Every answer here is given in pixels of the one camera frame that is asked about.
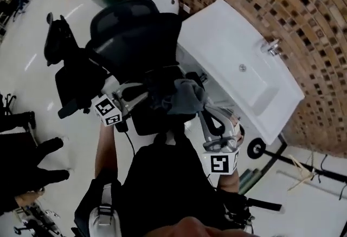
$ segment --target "floor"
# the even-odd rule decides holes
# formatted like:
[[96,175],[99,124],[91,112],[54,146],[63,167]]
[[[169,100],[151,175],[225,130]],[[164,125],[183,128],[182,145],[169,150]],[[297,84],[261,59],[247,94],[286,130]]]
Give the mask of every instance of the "floor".
[[[44,209],[50,209],[60,215],[55,219],[65,236],[72,236],[70,228],[74,226],[74,211],[84,196],[94,174],[94,158],[97,149],[100,121],[91,112],[81,111],[59,119],[57,112],[61,107],[55,86],[55,73],[61,64],[47,66],[43,47],[47,36],[46,16],[52,12],[55,18],[64,15],[80,47],[89,40],[89,24],[100,7],[90,0],[31,0],[26,13],[15,22],[10,21],[8,32],[0,45],[0,91],[3,94],[15,93],[18,97],[14,111],[35,111],[36,138],[39,142],[53,137],[65,137],[65,146],[47,156],[40,164],[46,169],[69,169],[70,179],[46,187],[46,193],[39,199]],[[131,121],[130,138],[135,150],[148,145],[153,136],[140,137],[136,134]],[[204,142],[200,124],[193,120],[187,129],[187,136],[199,152],[203,152]],[[246,155],[246,147],[256,134],[246,132],[246,140],[239,158],[239,172],[246,168],[262,168],[269,160],[263,156],[257,161]],[[126,136],[115,132],[117,146],[119,179],[126,178],[132,160],[132,149]],[[279,142],[270,149],[276,150]],[[217,177],[212,176],[214,184]]]

